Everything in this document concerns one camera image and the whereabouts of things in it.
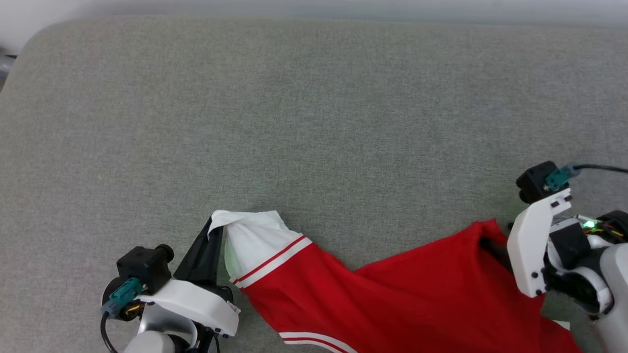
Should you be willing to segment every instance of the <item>teal connector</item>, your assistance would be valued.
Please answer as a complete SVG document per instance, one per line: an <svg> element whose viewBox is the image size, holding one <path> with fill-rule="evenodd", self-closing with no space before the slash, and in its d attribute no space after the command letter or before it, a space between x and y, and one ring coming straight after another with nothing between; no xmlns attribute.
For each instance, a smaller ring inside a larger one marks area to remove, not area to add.
<svg viewBox="0 0 628 353"><path fill-rule="evenodd" d="M545 184L550 191L558 191L563 185L569 182L570 178L577 177L581 170L574 169L578 163L570 163L563 168L557 169L554 173L545 178Z"/></svg>
<svg viewBox="0 0 628 353"><path fill-rule="evenodd" d="M135 300L140 293L142 293L142 283L137 278L129 278L109 295L109 301L100 308L100 313L108 313L111 318L116 317L120 310Z"/></svg>

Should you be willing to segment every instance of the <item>white plastic casing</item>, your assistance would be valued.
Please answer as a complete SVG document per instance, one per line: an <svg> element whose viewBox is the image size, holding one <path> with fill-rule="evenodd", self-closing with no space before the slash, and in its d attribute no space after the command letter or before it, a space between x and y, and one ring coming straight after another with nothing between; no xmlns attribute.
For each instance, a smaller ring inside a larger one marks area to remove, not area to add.
<svg viewBox="0 0 628 353"><path fill-rule="evenodd" d="M549 229L554 216L571 207L569 199L571 189L567 188L531 204L514 221L508 238L508 256L519 291L530 298L546 292L541 270L545 267L543 258Z"/></svg>
<svg viewBox="0 0 628 353"><path fill-rule="evenodd" d="M140 295L138 299L154 301L162 308L177 313L220 334L234 336L237 331L240 310L218 295L187 281L169 280L154 295Z"/></svg>

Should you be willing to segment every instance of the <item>white wall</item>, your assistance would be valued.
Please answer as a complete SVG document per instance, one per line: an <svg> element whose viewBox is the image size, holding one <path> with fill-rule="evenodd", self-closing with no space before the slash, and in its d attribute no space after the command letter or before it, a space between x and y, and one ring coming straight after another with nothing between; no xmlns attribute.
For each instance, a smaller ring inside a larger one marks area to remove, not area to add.
<svg viewBox="0 0 628 353"><path fill-rule="evenodd" d="M628 26L628 0L0 0L0 47L18 53L65 19L163 13Z"/></svg>

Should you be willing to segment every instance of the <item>wire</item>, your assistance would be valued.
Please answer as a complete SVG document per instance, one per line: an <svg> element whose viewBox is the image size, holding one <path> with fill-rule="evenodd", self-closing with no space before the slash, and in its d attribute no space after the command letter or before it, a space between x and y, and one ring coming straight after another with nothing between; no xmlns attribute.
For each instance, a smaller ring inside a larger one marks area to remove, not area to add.
<svg viewBox="0 0 628 353"><path fill-rule="evenodd" d="M107 336L107 317L109 317L109 313L102 314L102 319L100 320L100 335L102 336L102 340L105 342L105 346L107 346L107 349L109 349L109 352L117 353L117 350L111 344L111 341Z"/></svg>
<svg viewBox="0 0 628 353"><path fill-rule="evenodd" d="M137 309L139 309L139 308L141 308L141 307L142 307L141 305L136 305L136 306L134 306L134 307L132 307L132 308L128 308L128 309L126 310L126 315L129 315L132 311L137 310Z"/></svg>
<svg viewBox="0 0 628 353"><path fill-rule="evenodd" d="M618 233L618 232L614 232L612 230L610 230L608 227L606 227L605 224L600 224L600 227L602 227L603 230L605 230L607 232L608 235L610 235L611 237L613 237L616 241L619 242L625 242L625 240L623 240L623 235Z"/></svg>
<svg viewBox="0 0 628 353"><path fill-rule="evenodd" d="M216 353L220 353L220 343L218 343L218 337L214 336L214 341L216 341Z"/></svg>
<svg viewBox="0 0 628 353"><path fill-rule="evenodd" d="M599 164L580 164L573 166L573 169L601 169L601 170L610 170L617 171L619 173L628 174L628 169L619 168L618 166L610 166L610 165L599 165Z"/></svg>

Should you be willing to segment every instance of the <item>white stripe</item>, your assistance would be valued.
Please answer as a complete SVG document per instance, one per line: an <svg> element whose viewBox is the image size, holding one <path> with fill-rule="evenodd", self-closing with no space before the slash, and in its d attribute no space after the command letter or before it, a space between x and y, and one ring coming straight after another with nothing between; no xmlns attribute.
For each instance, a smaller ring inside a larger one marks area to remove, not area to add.
<svg viewBox="0 0 628 353"><path fill-rule="evenodd" d="M333 337L329 337L326 335L315 334L313 332L280 332L279 336L281 336L282 339L319 339L319 340L331 343L340 349L344 349L349 353L357 353L355 349L349 347L349 345L346 344L345 342L339 341ZM300 341L286 341L287 344L290 344L289 342L300 342Z"/></svg>
<svg viewBox="0 0 628 353"><path fill-rule="evenodd" d="M255 271L252 275L248 276L244 280L236 283L235 285L239 288L246 288L253 283L259 281L262 277L266 276L270 272L273 272L277 267L281 266L285 263L289 258L293 257L299 251L303 250L306 246L312 243L309 238L305 237L297 242L295 245L292 245L285 253L279 255L277 258L266 264L264 267Z"/></svg>
<svg viewBox="0 0 628 353"><path fill-rule="evenodd" d="M325 349L327 349L327 350L329 350L330 352L333 352L333 353L345 353L345 352L342 352L341 350L337 350L336 348L334 348L334 347L332 347L330 345L324 344L323 342L319 342L317 340L287 340L287 341L284 341L284 342L286 344L313 344L313 345L317 345L319 347L323 347L323 348L325 348Z"/></svg>

